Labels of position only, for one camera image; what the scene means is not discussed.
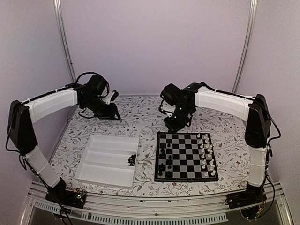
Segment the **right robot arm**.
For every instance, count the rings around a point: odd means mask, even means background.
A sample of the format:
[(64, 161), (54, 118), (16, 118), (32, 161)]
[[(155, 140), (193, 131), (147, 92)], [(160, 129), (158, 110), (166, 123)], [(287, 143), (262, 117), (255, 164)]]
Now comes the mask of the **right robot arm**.
[(162, 104), (159, 111), (166, 115), (164, 123), (171, 133), (191, 125), (198, 108), (207, 108), (227, 113), (246, 122), (245, 142), (250, 151), (251, 186), (243, 193), (242, 200), (253, 204), (260, 198), (261, 187), (266, 179), (267, 146), (270, 136), (271, 116), (265, 97), (238, 95), (214, 89), (206, 83), (192, 83), (180, 89), (174, 84), (165, 86), (160, 94)]

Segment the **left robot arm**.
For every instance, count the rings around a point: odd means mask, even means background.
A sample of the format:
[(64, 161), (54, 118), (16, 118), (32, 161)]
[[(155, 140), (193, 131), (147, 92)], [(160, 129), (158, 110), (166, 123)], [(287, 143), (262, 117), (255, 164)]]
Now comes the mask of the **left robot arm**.
[(49, 188), (51, 195), (59, 203), (66, 203), (70, 194), (66, 190), (65, 181), (50, 166), (48, 160), (38, 146), (34, 124), (58, 111), (78, 106), (89, 109), (93, 116), (100, 120), (120, 120), (114, 100), (118, 96), (116, 90), (107, 87), (99, 90), (96, 86), (70, 84), (25, 101), (14, 100), (10, 104), (7, 141), (11, 141), (15, 152), (23, 158), (23, 162)]

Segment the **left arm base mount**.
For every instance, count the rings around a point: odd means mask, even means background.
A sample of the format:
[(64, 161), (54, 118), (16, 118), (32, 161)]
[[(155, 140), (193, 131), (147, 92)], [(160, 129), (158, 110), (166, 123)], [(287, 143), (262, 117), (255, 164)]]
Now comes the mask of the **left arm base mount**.
[(48, 190), (45, 199), (59, 205), (82, 209), (85, 205), (86, 197), (87, 192), (80, 188), (73, 190), (51, 188)]

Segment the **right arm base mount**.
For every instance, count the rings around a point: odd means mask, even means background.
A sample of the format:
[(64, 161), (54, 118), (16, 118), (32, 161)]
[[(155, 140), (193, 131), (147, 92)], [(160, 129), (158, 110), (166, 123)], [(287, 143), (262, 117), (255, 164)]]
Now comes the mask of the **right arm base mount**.
[(242, 216), (247, 220), (255, 220), (260, 216), (266, 200), (264, 191), (257, 193), (245, 190), (226, 195), (224, 204), (228, 205), (229, 209), (246, 207), (241, 210)]

